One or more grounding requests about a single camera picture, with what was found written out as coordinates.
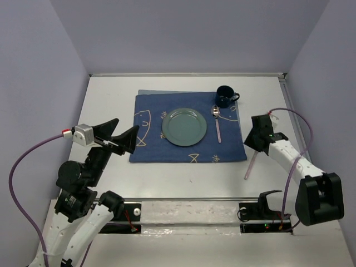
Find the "pink handled fork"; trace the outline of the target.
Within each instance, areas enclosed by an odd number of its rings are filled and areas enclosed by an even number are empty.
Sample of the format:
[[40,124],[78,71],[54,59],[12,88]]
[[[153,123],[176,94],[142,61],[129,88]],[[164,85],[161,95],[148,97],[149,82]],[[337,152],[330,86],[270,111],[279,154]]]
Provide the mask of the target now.
[[255,162],[255,159],[256,159],[257,154],[258,154],[258,152],[257,152],[257,151],[254,151],[254,154],[253,154],[253,156],[252,156],[252,158],[251,158],[251,160],[250,160],[248,169],[247,169],[247,171],[246,171],[246,173],[245,173],[244,180],[247,180],[247,179],[249,178],[250,173],[251,173],[251,171],[252,171],[252,168],[253,168],[253,166],[254,166],[254,162]]

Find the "blue embroidered cloth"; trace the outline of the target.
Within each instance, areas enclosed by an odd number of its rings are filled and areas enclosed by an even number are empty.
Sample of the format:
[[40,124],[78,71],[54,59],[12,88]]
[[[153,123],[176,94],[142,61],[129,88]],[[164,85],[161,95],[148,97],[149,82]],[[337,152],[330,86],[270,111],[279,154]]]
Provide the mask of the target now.
[[[131,163],[216,163],[240,162],[247,159],[240,127],[239,109],[233,103],[220,109],[221,143],[218,143],[215,119],[211,108],[214,92],[167,92],[139,90],[135,98],[134,125],[140,129]],[[196,145],[176,146],[162,133],[165,116],[178,108],[191,108],[207,122],[205,137]]]

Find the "pink handled spoon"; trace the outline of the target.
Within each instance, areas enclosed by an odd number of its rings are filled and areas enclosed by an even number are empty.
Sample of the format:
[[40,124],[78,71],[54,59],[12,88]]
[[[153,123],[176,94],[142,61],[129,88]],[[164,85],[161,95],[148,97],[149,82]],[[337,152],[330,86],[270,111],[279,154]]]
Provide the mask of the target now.
[[213,105],[211,108],[211,114],[213,115],[215,119],[215,126],[216,126],[216,133],[217,133],[217,140],[218,143],[221,143],[221,133],[220,133],[220,126],[219,126],[219,116],[220,116],[220,110],[217,107],[217,105]]

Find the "dark blue mug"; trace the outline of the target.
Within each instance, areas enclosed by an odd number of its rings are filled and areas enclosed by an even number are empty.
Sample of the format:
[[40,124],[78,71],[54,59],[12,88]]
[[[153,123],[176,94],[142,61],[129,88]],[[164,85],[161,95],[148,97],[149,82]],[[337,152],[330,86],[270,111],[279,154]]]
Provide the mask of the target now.
[[223,85],[216,90],[215,104],[219,108],[228,108],[239,98],[240,94],[235,92],[233,88]]

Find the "teal ceramic plate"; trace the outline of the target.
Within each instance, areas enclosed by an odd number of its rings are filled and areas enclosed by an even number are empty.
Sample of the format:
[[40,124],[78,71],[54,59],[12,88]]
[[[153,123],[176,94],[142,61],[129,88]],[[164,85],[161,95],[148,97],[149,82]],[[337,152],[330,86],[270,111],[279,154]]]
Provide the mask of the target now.
[[162,133],[176,146],[189,147],[198,144],[206,135],[204,116],[191,108],[178,108],[168,113],[162,122]]

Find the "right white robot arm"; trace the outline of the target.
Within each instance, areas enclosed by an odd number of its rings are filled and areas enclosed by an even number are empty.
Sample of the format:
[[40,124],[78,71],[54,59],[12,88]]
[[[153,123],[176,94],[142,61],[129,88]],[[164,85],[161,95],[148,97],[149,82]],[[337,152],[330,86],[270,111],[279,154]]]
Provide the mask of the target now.
[[257,202],[241,207],[241,220],[272,220],[278,216],[296,216],[305,226],[340,220],[344,217],[342,181],[332,172],[314,166],[291,144],[287,136],[275,132],[271,115],[253,116],[252,129],[244,144],[275,160],[295,181],[298,190],[284,200],[286,191],[262,192]]

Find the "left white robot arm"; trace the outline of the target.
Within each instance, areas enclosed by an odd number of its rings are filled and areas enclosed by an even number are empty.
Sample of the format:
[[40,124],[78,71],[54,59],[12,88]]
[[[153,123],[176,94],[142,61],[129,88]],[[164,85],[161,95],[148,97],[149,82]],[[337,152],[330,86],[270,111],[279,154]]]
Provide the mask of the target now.
[[112,219],[122,216],[124,199],[107,191],[91,210],[97,186],[112,154],[132,154],[136,148],[139,126],[135,125],[118,136],[113,132],[119,120],[89,126],[76,125],[65,129],[61,137],[70,139],[89,153],[84,162],[66,161],[58,170],[56,186],[61,193],[56,201],[52,223],[31,266],[75,266],[86,247]]

